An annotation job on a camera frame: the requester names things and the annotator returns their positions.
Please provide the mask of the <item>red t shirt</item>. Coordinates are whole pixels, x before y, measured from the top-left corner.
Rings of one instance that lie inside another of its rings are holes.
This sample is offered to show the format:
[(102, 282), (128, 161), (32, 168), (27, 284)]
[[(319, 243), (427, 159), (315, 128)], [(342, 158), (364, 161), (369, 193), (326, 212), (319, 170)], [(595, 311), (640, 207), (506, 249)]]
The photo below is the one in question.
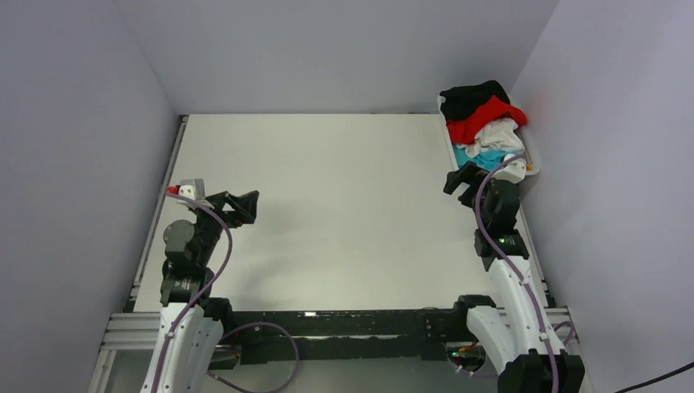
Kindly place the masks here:
[(525, 113), (498, 97), (492, 96), (464, 120), (446, 120), (446, 128), (451, 142), (470, 145), (476, 134), (490, 122), (503, 118), (513, 119), (519, 127), (527, 125)]

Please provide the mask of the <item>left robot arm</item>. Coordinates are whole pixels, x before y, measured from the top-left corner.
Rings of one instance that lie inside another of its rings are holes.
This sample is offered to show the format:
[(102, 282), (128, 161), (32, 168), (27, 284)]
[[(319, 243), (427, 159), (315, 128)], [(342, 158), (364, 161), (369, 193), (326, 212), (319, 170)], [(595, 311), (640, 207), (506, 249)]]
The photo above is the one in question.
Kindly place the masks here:
[(228, 240), (222, 262), (228, 264), (231, 231), (255, 222), (259, 191), (204, 196), (189, 183), (164, 194), (196, 218), (176, 220), (164, 230), (158, 331), (142, 391), (197, 392), (216, 345), (229, 341), (236, 329), (230, 301), (211, 295), (224, 269), (213, 272), (208, 264), (221, 237)]

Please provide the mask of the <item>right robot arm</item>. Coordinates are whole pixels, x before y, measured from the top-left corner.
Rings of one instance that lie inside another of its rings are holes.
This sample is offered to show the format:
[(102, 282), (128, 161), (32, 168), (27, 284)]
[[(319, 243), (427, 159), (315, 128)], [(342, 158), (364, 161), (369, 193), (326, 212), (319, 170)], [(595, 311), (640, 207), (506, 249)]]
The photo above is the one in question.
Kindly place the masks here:
[(475, 252), (502, 306), (467, 303), (450, 320), (454, 335), (482, 345), (500, 392), (579, 392), (584, 363), (568, 352), (534, 287), (530, 249), (518, 228), (517, 179), (504, 168), (488, 171), (467, 162), (448, 173), (444, 193), (463, 184), (458, 200), (475, 215)]

